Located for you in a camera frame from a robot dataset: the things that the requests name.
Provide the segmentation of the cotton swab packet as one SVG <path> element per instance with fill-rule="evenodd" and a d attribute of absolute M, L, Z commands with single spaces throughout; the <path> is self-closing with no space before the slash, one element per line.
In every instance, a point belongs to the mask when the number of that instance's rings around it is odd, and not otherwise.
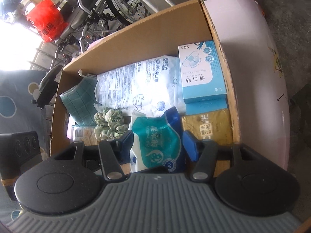
<path fill-rule="evenodd" d="M 66 128 L 66 137 L 72 141 L 82 141 L 86 146 L 94 146 L 98 144 L 95 137 L 95 127 L 78 126 L 72 116 L 69 116 L 68 126 Z"/>

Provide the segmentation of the gold tissue pack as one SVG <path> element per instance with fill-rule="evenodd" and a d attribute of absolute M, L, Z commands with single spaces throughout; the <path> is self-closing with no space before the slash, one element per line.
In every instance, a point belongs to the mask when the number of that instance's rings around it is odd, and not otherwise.
<path fill-rule="evenodd" d="M 233 143 L 232 124 L 228 109 L 186 115 L 181 120 L 183 129 L 190 131 L 199 140 L 214 140 L 219 145 Z"/>

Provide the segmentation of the surgical mask plastic bag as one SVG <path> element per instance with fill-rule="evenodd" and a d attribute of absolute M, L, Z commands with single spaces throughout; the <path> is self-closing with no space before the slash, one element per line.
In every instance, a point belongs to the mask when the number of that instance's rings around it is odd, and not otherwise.
<path fill-rule="evenodd" d="M 186 113 L 178 57 L 164 55 L 97 75 L 94 93 L 99 104 L 125 116 L 137 110 L 158 117 L 172 107 Z"/>

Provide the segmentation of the blue bandage box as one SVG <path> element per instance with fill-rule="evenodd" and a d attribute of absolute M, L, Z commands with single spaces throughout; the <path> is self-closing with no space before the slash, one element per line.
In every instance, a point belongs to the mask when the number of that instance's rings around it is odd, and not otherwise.
<path fill-rule="evenodd" d="M 187 115 L 227 109 L 227 90 L 214 41 L 178 47 Z"/>

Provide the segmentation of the blue teal wet wipes pack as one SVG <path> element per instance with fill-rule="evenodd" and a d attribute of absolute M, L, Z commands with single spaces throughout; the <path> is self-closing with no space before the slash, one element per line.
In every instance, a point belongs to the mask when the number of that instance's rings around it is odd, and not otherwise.
<path fill-rule="evenodd" d="M 176 107 L 159 117 L 148 117 L 134 110 L 130 130 L 134 135 L 130 149 L 132 173 L 156 167 L 165 167 L 169 173 L 181 173 L 186 169 L 181 116 Z"/>

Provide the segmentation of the grey patterned blanket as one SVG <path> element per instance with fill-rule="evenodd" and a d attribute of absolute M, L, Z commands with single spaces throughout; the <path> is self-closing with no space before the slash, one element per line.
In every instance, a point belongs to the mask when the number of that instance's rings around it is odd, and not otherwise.
<path fill-rule="evenodd" d="M 1 134 L 35 131 L 41 153 L 49 153 L 45 111 L 32 103 L 38 86 L 46 75 L 41 70 L 1 72 Z M 1 223 L 12 221 L 12 212 L 19 211 L 18 201 L 11 200 L 1 184 Z"/>

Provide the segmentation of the red plastic bag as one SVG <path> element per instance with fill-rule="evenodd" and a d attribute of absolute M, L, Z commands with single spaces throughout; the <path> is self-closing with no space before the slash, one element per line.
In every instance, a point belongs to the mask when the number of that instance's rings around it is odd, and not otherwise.
<path fill-rule="evenodd" d="M 45 43 L 57 40 L 68 26 L 52 0 L 39 2 L 26 16 Z"/>

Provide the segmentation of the teal checked cloth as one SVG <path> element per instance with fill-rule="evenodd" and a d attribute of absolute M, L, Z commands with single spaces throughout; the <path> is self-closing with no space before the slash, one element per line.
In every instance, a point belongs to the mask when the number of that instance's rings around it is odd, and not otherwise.
<path fill-rule="evenodd" d="M 94 120 L 94 115 L 97 113 L 94 107 L 97 103 L 94 93 L 96 84 L 95 78 L 84 77 L 77 85 L 59 95 L 67 112 L 78 126 L 96 126 Z"/>

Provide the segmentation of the wheelchair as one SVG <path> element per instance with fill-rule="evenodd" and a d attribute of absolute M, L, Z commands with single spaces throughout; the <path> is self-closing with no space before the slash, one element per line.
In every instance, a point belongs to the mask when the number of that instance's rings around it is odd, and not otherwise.
<path fill-rule="evenodd" d="M 67 26 L 54 41 L 54 59 L 65 64 L 95 41 L 151 14 L 141 0 L 62 0 L 57 6 Z"/>

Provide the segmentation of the green fabric scrunchie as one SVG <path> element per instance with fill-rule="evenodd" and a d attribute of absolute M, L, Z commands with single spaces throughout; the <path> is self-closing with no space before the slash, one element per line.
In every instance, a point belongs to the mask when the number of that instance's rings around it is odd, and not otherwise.
<path fill-rule="evenodd" d="M 94 135 L 98 141 L 121 138 L 129 129 L 121 110 L 105 107 L 94 115 Z"/>

